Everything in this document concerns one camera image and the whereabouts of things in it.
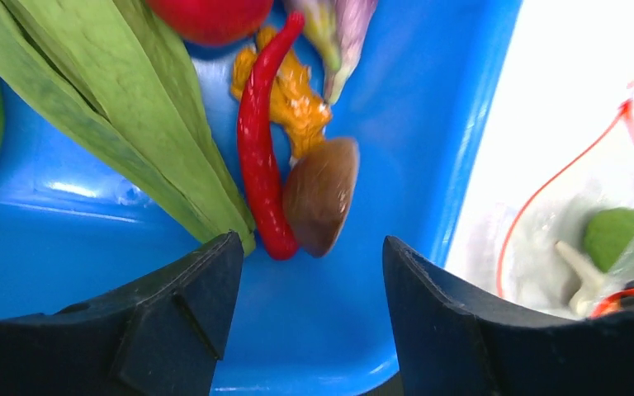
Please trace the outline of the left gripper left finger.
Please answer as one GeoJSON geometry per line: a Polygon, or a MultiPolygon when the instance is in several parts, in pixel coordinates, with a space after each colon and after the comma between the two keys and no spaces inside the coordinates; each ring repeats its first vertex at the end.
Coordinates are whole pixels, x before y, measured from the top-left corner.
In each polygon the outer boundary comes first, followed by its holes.
{"type": "Polygon", "coordinates": [[[229,232],[57,313],[0,320],[0,395],[208,394],[243,260],[229,232]]]}

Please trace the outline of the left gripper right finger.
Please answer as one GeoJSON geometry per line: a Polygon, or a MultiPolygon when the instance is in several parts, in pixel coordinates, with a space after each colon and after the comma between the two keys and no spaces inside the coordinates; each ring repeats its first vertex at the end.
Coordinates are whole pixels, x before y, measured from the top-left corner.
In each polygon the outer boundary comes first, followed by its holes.
{"type": "Polygon", "coordinates": [[[571,321],[510,303],[395,237],[382,268],[407,395],[634,395],[634,308],[571,321]]]}

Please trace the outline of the white fake garlic piece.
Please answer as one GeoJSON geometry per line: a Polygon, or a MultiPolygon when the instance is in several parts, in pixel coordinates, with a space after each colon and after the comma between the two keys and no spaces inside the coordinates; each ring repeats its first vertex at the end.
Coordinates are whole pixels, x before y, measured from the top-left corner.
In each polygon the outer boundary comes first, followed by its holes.
{"type": "Polygon", "coordinates": [[[557,241],[555,250],[580,280],[580,287],[570,298],[569,307],[582,317],[591,316],[599,303],[599,297],[607,283],[607,276],[583,253],[568,243],[557,241]]]}

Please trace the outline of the clear zip top bag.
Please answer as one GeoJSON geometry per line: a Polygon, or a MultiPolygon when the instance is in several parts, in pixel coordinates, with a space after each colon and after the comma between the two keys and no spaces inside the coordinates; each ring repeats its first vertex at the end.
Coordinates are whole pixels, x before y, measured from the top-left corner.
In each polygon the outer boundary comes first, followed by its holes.
{"type": "Polygon", "coordinates": [[[447,269],[492,295],[561,318],[597,318],[634,300],[634,239],[607,276],[593,313],[570,307],[580,287],[556,253],[561,240],[583,253],[584,227],[596,212],[634,209],[634,96],[627,94],[609,127],[519,207],[498,206],[470,238],[468,261],[447,269]]]}

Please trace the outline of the green fake bumpy vegetable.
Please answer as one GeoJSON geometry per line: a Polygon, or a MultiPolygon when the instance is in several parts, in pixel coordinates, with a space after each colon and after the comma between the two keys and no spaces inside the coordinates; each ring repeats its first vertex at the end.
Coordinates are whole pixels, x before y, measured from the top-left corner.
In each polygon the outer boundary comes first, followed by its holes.
{"type": "Polygon", "coordinates": [[[634,239],[634,209],[600,210],[584,227],[582,247],[601,272],[609,272],[634,239]]]}

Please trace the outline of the fake mushroom slice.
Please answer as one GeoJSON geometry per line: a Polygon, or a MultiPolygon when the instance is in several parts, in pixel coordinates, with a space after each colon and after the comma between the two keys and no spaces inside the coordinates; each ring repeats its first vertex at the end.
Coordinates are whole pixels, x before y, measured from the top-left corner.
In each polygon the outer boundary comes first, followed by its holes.
{"type": "Polygon", "coordinates": [[[323,257],[334,247],[351,208],[359,166],[357,141],[338,137],[314,146],[290,170],[283,212],[312,257],[323,257]]]}

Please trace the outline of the fake red chili pepper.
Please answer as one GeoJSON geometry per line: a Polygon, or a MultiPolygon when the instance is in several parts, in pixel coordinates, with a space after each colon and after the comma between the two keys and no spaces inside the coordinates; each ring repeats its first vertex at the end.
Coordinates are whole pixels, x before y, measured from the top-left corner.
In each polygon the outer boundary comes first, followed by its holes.
{"type": "Polygon", "coordinates": [[[246,199],[265,250],[277,261],[293,257],[299,246],[282,208],[282,180],[270,131],[270,96],[278,69],[304,24],[301,12],[291,12],[282,29],[259,52],[244,86],[237,119],[246,199]]]}

